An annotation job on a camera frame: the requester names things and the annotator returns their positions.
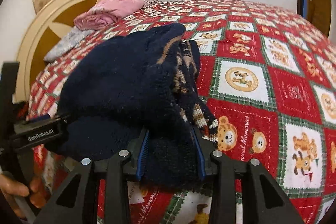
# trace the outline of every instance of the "silver screw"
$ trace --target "silver screw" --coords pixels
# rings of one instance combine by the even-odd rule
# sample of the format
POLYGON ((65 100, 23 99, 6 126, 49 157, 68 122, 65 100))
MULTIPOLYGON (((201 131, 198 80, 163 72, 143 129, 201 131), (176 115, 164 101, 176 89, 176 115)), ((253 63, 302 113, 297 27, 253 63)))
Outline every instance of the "silver screw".
POLYGON ((212 152, 212 154, 216 157, 216 158, 219 158, 223 155, 222 151, 219 151, 219 150, 214 150, 212 152))
POLYGON ((89 158, 82 159, 82 165, 89 165, 91 160, 89 158))
POLYGON ((260 164, 260 161, 258 159, 251 159, 250 160, 251 164, 254 165, 254 166, 257 166, 260 164))
POLYGON ((121 151, 119 151, 119 156, 120 157, 126 157, 129 154, 128 150, 123 149, 121 151))

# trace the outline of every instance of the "headboard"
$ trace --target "headboard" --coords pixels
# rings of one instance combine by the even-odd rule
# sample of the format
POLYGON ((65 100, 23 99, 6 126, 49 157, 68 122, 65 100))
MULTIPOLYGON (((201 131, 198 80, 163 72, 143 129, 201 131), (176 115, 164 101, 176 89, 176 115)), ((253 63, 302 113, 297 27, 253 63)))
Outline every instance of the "headboard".
POLYGON ((15 100, 28 100, 30 86, 46 67, 44 56, 74 26, 73 19, 98 0, 52 0, 30 24, 17 54, 20 62, 15 100))

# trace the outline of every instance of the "hand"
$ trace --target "hand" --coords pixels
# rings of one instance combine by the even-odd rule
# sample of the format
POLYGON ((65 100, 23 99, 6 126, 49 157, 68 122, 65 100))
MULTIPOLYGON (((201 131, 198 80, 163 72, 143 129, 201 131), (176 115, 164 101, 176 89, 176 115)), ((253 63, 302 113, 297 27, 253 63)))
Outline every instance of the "hand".
MULTIPOLYGON (((43 195, 44 189, 41 178, 34 177, 30 183, 30 189, 33 192, 30 196, 30 202, 37 208, 43 207, 46 204, 46 198, 43 195)), ((21 182, 14 181, 7 176, 0 174, 0 190, 14 213, 20 218, 25 218, 25 215, 16 204, 13 195, 27 197, 29 195, 28 187, 21 182)))

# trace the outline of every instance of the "bed sheet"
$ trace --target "bed sheet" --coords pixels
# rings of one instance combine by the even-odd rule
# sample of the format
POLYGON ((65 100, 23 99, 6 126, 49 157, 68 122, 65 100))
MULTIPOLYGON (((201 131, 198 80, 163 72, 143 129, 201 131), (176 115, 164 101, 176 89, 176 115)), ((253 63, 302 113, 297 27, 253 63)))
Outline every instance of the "bed sheet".
MULTIPOLYGON (((316 223, 336 196, 336 48, 289 10, 240 0, 181 0, 140 10, 49 64, 31 88, 28 118, 55 115, 67 77, 96 45, 172 22, 199 46, 199 96, 227 129, 218 135, 219 149, 234 159, 259 159, 305 223, 316 223)), ((35 161, 50 191, 71 169, 69 159, 42 146, 35 161)), ((104 189, 102 181, 100 222, 104 189)), ((129 183, 132 221, 207 223, 211 195, 205 186, 169 193, 129 183)), ((242 223, 239 183, 236 200, 242 223)))

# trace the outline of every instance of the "pink blanket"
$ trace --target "pink blanket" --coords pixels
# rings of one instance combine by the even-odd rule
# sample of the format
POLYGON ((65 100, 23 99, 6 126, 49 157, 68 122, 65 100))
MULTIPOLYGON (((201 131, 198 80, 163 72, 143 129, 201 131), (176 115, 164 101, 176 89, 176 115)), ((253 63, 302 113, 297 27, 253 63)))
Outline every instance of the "pink blanket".
POLYGON ((81 31, 100 30, 140 10, 143 5, 143 0, 101 0, 73 22, 81 31))

